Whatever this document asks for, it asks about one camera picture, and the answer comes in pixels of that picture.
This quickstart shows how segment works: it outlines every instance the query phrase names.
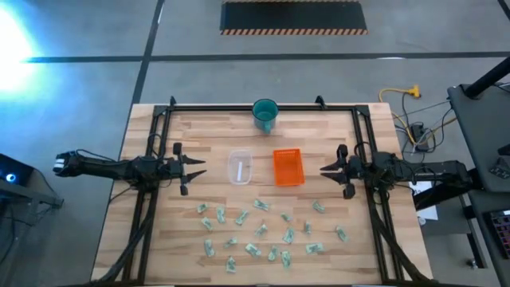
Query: wooden tabletop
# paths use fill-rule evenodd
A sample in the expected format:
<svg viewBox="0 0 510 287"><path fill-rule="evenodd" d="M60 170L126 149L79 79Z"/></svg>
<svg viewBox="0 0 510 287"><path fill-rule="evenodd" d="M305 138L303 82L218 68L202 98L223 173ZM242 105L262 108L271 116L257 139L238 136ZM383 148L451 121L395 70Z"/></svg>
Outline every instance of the wooden tabletop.
<svg viewBox="0 0 510 287"><path fill-rule="evenodd" d="M388 104L369 104L377 146L380 151L400 154L398 139ZM122 159L143 155L154 105L136 104L122 150ZM158 205L147 263L146 284L154 285L291 285L291 284L373 284L380 283L375 256L371 222L363 183L355 181L353 199L343 199L337 183L320 176L320 168L336 160L335 150L346 144L352 155L355 134L349 112L280 112L270 136L253 126L251 112L173 112L167 141L167 156L174 142L182 142L183 152L205 164L189 166L186 171L207 169L188 186L189 195L179 192L174 182L159 192ZM276 187L273 174L273 150L299 148L306 182L298 187ZM253 155L253 176L249 184L236 186L227 175L231 151L249 149ZM112 196L128 185L117 182ZM270 204L269 211L253 207L260 199ZM326 206L325 214L312 209L319 200ZM104 229L92 273L101 277L118 258L128 242L136 195L129 191L108 208ZM207 203L204 214L197 206ZM219 224L215 208L226 207L226 223ZM390 192L390 208L397 240L410 260L431 277L422 232L418 225L409 190L395 188ZM242 210L249 216L242 226L235 218ZM292 216L287 223L280 214ZM210 218L214 230L208 232L201 219ZM304 221L312 224L312 234L303 232ZM255 230L264 223L268 232L261 238ZM335 228L342 226L348 242L339 240ZM282 241L288 226L294 227L294 243ZM223 244L236 236L239 243L224 249ZM215 256L208 258L204 241L211 239ZM252 258L245 251L248 243L262 251ZM325 252L307 255L305 246L322 242ZM284 269L281 257L268 261L272 245L279 251L288 250L292 266ZM226 260L233 256L237 273L226 272ZM135 256L134 267L138 265ZM392 271L389 252L386 261Z"/></svg>

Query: gray floor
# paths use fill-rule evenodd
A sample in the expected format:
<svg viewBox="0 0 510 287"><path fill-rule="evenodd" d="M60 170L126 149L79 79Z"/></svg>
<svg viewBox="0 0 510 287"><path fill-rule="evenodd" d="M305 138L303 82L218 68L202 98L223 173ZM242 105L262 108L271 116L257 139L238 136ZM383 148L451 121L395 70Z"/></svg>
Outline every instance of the gray floor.
<svg viewBox="0 0 510 287"><path fill-rule="evenodd" d="M221 1L166 0L153 54L492 52L510 47L510 21L496 0L361 3L371 32L366 37L220 37ZM0 12L8 11L25 31L32 49L24 56L141 56L155 4L1 1ZM372 102L381 88L418 84L423 97L406 100L407 110L413 111L445 100L449 86L472 82L499 61L158 62L149 65L140 102L166 103L170 95L179 103L249 103L261 97L310 102L317 95L328 102ZM0 75L18 79L0 83L0 117L7 123L0 125L0 152L42 170L65 199L61 210L31 230L13 285L89 279L112 182L89 176L57 178L51 172L53 159L78 147L118 157L139 68L139 62L17 64L8 72L0 67ZM398 94L389 93L385 100L402 113ZM412 115L410 121L431 125L448 109L443 104ZM458 124L445 131L445 143L426 160L459 159L472 167ZM467 239L431 237L426 247L436 279L498 285L492 268L464 265L472 257Z"/></svg>

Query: small green item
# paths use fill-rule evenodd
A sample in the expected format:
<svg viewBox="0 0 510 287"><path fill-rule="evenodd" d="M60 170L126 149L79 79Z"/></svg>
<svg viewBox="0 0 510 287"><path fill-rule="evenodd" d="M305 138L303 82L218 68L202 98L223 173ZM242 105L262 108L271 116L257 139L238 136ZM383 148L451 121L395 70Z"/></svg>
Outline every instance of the small green item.
<svg viewBox="0 0 510 287"><path fill-rule="evenodd" d="M207 228L208 231L213 230L213 224L210 222L210 220L207 217L202 218L202 224Z"/></svg>
<svg viewBox="0 0 510 287"><path fill-rule="evenodd" d="M255 206L258 209L262 209L265 211L269 210L269 204L263 203L262 201L255 199L255 202L253 203L253 206Z"/></svg>
<svg viewBox="0 0 510 287"><path fill-rule="evenodd" d="M223 248L229 248L232 245L237 244L237 237L232 237L228 242L223 245Z"/></svg>
<svg viewBox="0 0 510 287"><path fill-rule="evenodd" d="M277 257L278 257L278 247L271 246L271 251L269 252L268 260L275 261L277 259Z"/></svg>
<svg viewBox="0 0 510 287"><path fill-rule="evenodd" d="M291 264L290 252L281 251L281 262L284 264L285 269L290 268L290 264Z"/></svg>
<svg viewBox="0 0 510 287"><path fill-rule="evenodd" d="M207 208L209 208L209 206L207 205L207 203L203 203L203 204L201 204L201 205L199 205L199 206L197 207L197 212L198 212L199 214L202 214L202 212L206 211L206 210L207 210Z"/></svg>
<svg viewBox="0 0 510 287"><path fill-rule="evenodd" d="M248 243L248 245L245 247L246 252L252 255L252 257L259 257L262 255L262 251L260 251L255 245Z"/></svg>
<svg viewBox="0 0 510 287"><path fill-rule="evenodd" d="M259 227L256 231L255 231L255 235L256 236L261 236L262 234L265 233L265 231L268 230L268 227L265 225L265 224L262 224L261 227Z"/></svg>
<svg viewBox="0 0 510 287"><path fill-rule="evenodd" d="M319 211L320 213L326 212L326 207L321 206L318 201L314 200L312 203L312 207L314 210Z"/></svg>
<svg viewBox="0 0 510 287"><path fill-rule="evenodd" d="M248 217L248 211L243 210L238 218L236 218L236 224L241 226L243 223L245 223L246 217Z"/></svg>
<svg viewBox="0 0 510 287"><path fill-rule="evenodd" d="M218 219L218 222L225 223L225 207L218 206L216 207L216 218Z"/></svg>
<svg viewBox="0 0 510 287"><path fill-rule="evenodd" d="M306 245L307 254L316 254L318 252L324 252L324 246L322 243L312 243Z"/></svg>
<svg viewBox="0 0 510 287"><path fill-rule="evenodd" d="M292 220L292 217L286 215L285 213L280 214L280 216L286 221L289 222Z"/></svg>
<svg viewBox="0 0 510 287"><path fill-rule="evenodd" d="M349 238L347 237L347 235L345 234L345 231L343 231L342 227L340 226L337 226L336 227L336 233L338 234L338 237L343 241L343 242L348 242L349 241Z"/></svg>
<svg viewBox="0 0 510 287"><path fill-rule="evenodd" d="M206 248L207 257L213 257L215 254L214 249L213 249L213 241L210 239L205 240L204 247Z"/></svg>
<svg viewBox="0 0 510 287"><path fill-rule="evenodd" d="M291 244L294 241L294 229L292 227L287 228L287 231L285 231L285 235L282 239L288 244Z"/></svg>
<svg viewBox="0 0 510 287"><path fill-rule="evenodd" d="M236 273L236 261L232 256L229 256L229 259L226 261L226 272L227 273Z"/></svg>
<svg viewBox="0 0 510 287"><path fill-rule="evenodd" d="M312 224L310 224L310 222L304 223L304 232L306 234L312 234Z"/></svg>

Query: teal cup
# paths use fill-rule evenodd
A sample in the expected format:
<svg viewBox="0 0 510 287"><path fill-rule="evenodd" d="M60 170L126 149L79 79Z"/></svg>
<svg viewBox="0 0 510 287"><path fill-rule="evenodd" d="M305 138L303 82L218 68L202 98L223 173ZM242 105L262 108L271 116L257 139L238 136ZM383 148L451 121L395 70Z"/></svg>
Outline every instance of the teal cup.
<svg viewBox="0 0 510 287"><path fill-rule="evenodd" d="M255 126L269 134L277 122L278 105L274 100L258 100L253 104L252 113Z"/></svg>

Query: orange plastic tray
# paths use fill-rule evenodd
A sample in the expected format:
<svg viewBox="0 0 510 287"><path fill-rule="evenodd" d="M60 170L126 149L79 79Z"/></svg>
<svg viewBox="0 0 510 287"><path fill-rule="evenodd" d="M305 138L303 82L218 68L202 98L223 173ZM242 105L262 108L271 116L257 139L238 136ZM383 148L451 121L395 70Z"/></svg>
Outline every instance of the orange plastic tray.
<svg viewBox="0 0 510 287"><path fill-rule="evenodd" d="M279 187L304 183L303 164L299 148L273 151L274 179Z"/></svg>

